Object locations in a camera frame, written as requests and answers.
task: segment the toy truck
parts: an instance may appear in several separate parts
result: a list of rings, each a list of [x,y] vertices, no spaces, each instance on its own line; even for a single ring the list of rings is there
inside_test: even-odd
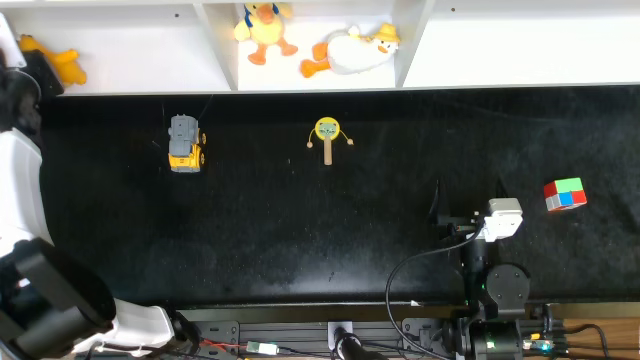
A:
[[[200,172],[204,165],[201,146],[207,143],[207,136],[200,132],[198,120],[187,115],[171,118],[169,128],[169,166],[179,173]]]

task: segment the black tabletop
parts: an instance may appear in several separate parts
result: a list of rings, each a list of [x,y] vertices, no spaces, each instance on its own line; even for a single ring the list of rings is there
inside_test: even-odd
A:
[[[407,256],[449,245],[427,215],[517,197],[495,246],[532,301],[640,298],[640,88],[59,98],[43,104],[41,188],[61,249],[114,296],[182,305],[380,301]],[[168,167],[171,116],[200,119],[207,165]],[[353,138],[306,147],[335,117]],[[582,179],[588,204],[548,213],[543,186]],[[457,252],[412,263],[393,297],[464,300]]]

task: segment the blue cube square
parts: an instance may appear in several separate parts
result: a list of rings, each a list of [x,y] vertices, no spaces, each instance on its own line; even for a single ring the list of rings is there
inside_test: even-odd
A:
[[[571,193],[561,193],[560,195],[560,206],[571,206],[573,205],[573,196]]]

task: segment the yellow stuffed animal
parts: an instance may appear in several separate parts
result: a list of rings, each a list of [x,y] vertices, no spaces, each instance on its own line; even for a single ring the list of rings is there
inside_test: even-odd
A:
[[[18,43],[21,51],[40,50],[49,60],[49,63],[56,70],[60,81],[64,86],[73,84],[82,85],[87,82],[87,74],[80,68],[75,60],[78,58],[78,52],[75,50],[67,50],[59,54],[53,53],[37,42],[29,35],[22,35]]]
[[[267,48],[277,44],[282,49],[282,55],[291,56],[298,52],[298,47],[287,43],[284,39],[284,23],[279,14],[286,18],[293,15],[288,4],[282,3],[246,3],[245,16],[236,25],[233,34],[238,41],[245,41],[249,37],[258,44],[258,50],[249,55],[249,61],[256,65],[267,62],[265,55]]]

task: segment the toy truck cab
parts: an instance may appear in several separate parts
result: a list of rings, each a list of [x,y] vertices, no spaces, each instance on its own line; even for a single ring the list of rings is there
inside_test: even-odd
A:
[[[204,165],[207,136],[200,133],[198,120],[191,116],[176,115],[169,128],[169,166],[175,172],[199,172]]]

